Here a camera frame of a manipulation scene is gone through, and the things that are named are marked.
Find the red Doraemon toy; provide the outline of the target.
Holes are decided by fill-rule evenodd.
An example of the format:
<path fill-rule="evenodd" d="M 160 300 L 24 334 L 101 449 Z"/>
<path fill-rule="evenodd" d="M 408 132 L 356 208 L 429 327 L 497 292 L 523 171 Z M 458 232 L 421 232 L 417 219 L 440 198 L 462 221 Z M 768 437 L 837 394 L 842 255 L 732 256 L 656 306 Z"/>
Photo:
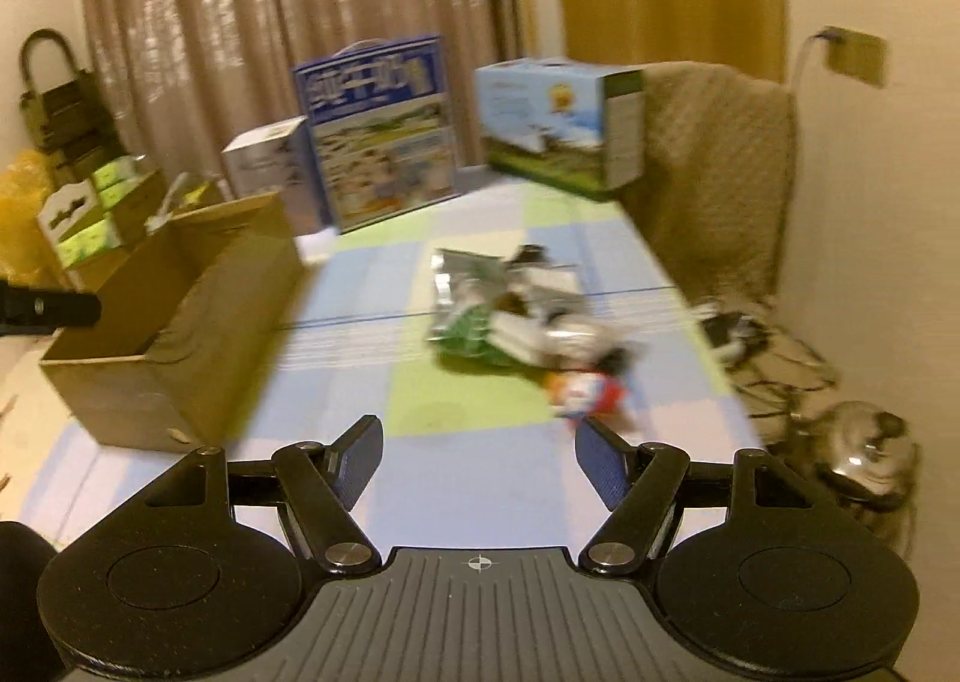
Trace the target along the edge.
<path fill-rule="evenodd" d="M 544 388 L 553 414 L 573 422 L 615 417 L 626 396 L 619 379 L 596 372 L 547 373 Z"/>

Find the cotton swab bag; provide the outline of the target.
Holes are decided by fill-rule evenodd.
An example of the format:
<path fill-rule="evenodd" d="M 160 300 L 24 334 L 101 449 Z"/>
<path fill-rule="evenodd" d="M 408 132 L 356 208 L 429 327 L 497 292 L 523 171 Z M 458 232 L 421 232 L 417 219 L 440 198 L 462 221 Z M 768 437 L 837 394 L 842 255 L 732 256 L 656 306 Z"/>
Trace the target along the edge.
<path fill-rule="evenodd" d="M 622 329 L 581 315 L 558 316 L 547 324 L 545 352 L 548 363 L 565 372 L 619 375 L 635 361 Z"/>

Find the green leaf pouch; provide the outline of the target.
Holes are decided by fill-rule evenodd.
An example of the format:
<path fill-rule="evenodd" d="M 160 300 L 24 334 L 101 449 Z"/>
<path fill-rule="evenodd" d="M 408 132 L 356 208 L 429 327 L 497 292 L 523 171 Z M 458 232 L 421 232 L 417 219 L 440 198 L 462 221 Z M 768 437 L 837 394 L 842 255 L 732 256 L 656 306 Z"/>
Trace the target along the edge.
<path fill-rule="evenodd" d="M 471 360 L 485 367 L 517 368 L 520 361 L 503 354 L 487 342 L 488 320 L 491 311 L 483 305 L 473 305 L 452 313 L 448 319 L 430 329 L 427 337 L 440 354 Z"/>

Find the clear bag white pads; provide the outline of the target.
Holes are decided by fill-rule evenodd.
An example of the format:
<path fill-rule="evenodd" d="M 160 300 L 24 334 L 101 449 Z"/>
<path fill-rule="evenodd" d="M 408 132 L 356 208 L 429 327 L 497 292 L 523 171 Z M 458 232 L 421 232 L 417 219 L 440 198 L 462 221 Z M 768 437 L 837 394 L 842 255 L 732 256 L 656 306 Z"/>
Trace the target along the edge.
<path fill-rule="evenodd" d="M 550 318 L 587 310 L 578 274 L 569 267 L 521 266 L 509 272 L 508 287 L 530 316 Z"/>

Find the silver green tea bag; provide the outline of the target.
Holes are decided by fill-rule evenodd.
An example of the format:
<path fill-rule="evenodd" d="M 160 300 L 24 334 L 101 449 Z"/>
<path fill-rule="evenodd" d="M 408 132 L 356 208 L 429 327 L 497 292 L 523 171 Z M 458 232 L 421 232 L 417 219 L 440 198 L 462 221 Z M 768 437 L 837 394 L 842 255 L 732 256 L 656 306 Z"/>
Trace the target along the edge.
<path fill-rule="evenodd" d="M 430 272 L 434 326 L 472 306 L 491 306 L 508 291 L 506 264 L 498 256 L 443 248 L 431 255 Z"/>

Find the yellow plastic bag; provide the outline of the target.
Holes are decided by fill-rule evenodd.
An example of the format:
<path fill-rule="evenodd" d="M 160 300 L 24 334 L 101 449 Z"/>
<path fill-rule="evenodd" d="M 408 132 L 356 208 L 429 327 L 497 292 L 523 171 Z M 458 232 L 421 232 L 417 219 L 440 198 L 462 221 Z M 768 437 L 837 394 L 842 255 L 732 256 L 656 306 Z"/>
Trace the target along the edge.
<path fill-rule="evenodd" d="M 2 172 L 0 194 L 0 264 L 2 277 L 14 285 L 59 289 L 59 264 L 37 222 L 52 194 L 46 157 L 21 150 Z"/>

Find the tissue pack carton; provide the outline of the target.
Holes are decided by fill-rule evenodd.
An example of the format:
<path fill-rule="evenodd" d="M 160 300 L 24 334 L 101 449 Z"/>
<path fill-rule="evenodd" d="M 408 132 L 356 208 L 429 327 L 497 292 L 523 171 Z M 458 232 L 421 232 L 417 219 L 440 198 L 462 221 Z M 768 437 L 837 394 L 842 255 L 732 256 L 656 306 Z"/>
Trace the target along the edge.
<path fill-rule="evenodd" d="M 64 269 L 146 237 L 146 222 L 166 198 L 166 177 L 148 172 L 143 157 L 108 161 L 89 178 L 60 186 L 44 202 L 37 222 Z"/>

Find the white box on table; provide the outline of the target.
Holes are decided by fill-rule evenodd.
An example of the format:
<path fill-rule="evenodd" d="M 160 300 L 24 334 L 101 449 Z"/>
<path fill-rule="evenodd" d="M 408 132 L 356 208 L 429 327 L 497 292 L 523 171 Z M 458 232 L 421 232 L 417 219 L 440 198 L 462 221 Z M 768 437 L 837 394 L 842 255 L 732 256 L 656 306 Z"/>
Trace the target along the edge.
<path fill-rule="evenodd" d="M 493 311 L 488 320 L 487 342 L 503 354 L 531 367 L 545 368 L 555 357 L 547 329 L 537 319 Z"/>

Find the open cardboard box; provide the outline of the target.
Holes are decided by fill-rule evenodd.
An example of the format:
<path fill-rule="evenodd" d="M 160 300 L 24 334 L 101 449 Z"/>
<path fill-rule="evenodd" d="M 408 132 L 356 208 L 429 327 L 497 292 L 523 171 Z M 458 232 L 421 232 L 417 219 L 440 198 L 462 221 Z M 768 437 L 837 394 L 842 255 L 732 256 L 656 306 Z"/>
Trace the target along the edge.
<path fill-rule="evenodd" d="M 149 235 L 99 289 L 93 328 L 39 365 L 104 446 L 220 446 L 304 272 L 275 194 L 210 205 Z"/>

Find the white power strip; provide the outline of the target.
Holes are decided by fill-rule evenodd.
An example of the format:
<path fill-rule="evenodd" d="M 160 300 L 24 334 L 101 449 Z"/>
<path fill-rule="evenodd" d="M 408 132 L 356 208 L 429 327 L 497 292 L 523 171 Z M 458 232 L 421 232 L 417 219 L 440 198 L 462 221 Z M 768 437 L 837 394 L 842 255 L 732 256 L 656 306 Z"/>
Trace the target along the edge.
<path fill-rule="evenodd" d="M 770 329 L 743 311 L 723 310 L 714 301 L 708 301 L 693 306 L 692 315 L 708 339 L 711 354 L 724 367 L 742 365 L 770 345 Z"/>

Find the black folding hand cart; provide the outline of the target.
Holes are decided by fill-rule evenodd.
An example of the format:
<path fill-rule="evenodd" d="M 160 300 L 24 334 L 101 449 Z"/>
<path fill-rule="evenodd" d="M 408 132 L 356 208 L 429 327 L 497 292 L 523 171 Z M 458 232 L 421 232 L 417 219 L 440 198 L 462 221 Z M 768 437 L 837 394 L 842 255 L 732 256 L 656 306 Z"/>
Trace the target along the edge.
<path fill-rule="evenodd" d="M 70 71 L 70 79 L 41 92 L 32 77 L 31 56 L 39 43 L 55 44 Z M 55 170 L 80 172 L 125 154 L 114 118 L 99 92 L 96 77 L 78 66 L 70 43 L 52 28 L 37 28 L 20 49 L 20 74 L 25 92 L 20 97 L 21 116 L 39 152 L 50 158 Z"/>

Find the checked bed sheet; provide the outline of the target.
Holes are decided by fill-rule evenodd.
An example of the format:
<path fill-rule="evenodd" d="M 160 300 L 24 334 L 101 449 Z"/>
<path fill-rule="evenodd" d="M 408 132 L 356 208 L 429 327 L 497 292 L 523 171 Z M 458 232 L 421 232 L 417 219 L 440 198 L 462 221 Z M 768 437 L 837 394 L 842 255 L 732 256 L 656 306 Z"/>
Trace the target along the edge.
<path fill-rule="evenodd" d="M 757 445 L 708 342 L 622 209 L 501 178 L 345 235 L 257 196 L 167 222 L 53 338 L 2 445 L 3 515 L 68 545 L 184 454 L 265 461 L 374 415 L 355 506 L 376 547 L 578 549 L 605 506 L 568 394 L 625 438 Z"/>

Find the steel pot with lid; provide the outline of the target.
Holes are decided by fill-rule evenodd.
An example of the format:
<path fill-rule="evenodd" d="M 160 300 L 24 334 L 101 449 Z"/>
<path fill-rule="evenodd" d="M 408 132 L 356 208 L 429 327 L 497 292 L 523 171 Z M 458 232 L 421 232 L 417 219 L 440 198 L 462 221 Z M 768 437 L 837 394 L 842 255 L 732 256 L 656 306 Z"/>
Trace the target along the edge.
<path fill-rule="evenodd" d="M 916 484 L 919 445 L 900 415 L 861 400 L 843 400 L 815 419 L 814 474 L 844 500 L 890 513 Z"/>

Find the white appliance box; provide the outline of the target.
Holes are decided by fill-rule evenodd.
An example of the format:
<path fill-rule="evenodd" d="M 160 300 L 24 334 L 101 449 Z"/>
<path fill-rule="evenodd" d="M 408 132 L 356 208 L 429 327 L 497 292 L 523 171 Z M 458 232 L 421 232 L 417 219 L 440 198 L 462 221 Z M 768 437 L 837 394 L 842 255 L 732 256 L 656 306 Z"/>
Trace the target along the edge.
<path fill-rule="evenodd" d="M 223 150 L 229 184 L 238 198 L 277 191 L 297 235 L 331 223 L 319 168 L 304 116 L 249 129 Z"/>

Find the blue milk carton box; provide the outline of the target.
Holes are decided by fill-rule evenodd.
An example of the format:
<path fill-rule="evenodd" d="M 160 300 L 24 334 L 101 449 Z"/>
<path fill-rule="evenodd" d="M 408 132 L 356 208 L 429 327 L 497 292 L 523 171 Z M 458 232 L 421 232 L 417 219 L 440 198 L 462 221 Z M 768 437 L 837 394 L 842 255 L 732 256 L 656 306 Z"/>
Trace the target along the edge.
<path fill-rule="evenodd" d="M 296 66 L 293 82 L 340 232 L 457 194 L 443 38 L 355 43 Z"/>

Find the beige curtain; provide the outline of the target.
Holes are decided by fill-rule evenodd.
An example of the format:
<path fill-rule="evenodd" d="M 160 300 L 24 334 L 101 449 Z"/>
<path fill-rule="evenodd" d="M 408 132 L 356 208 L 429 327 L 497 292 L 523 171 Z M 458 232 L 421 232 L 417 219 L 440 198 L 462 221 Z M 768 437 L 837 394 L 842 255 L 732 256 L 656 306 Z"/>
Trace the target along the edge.
<path fill-rule="evenodd" d="M 439 35 L 460 158 L 480 154 L 473 74 L 519 48 L 514 0 L 83 0 L 127 149 L 216 175 L 242 131 L 298 110 L 293 71 L 366 40 Z"/>

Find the quilted beige cover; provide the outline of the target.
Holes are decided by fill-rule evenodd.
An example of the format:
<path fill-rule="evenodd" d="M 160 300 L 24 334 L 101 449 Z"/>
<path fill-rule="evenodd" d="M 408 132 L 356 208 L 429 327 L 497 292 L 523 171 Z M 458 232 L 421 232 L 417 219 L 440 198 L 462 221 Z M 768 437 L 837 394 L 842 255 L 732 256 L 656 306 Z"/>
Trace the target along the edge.
<path fill-rule="evenodd" d="M 620 202 L 686 300 L 776 292 L 796 173 L 794 95 L 706 62 L 643 69 L 644 172 Z"/>

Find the light blue cow milk box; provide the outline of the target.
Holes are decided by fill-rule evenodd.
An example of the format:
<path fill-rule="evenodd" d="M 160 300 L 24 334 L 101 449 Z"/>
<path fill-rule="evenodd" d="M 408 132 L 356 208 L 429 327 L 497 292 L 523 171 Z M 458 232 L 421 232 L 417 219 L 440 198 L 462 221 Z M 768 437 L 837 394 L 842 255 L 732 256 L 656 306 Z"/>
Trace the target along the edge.
<path fill-rule="evenodd" d="M 594 201 L 644 170 L 644 79 L 636 66 L 523 58 L 473 76 L 490 166 Z"/>

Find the wall socket with plug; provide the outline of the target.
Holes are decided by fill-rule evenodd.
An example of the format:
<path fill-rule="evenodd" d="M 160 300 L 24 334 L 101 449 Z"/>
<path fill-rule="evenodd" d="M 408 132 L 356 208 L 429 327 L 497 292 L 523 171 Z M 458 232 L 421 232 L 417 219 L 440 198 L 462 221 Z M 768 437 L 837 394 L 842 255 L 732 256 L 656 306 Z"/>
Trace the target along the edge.
<path fill-rule="evenodd" d="M 828 71 L 874 88 L 887 87 L 889 44 L 885 38 L 844 27 L 825 27 L 818 37 L 827 43 Z"/>

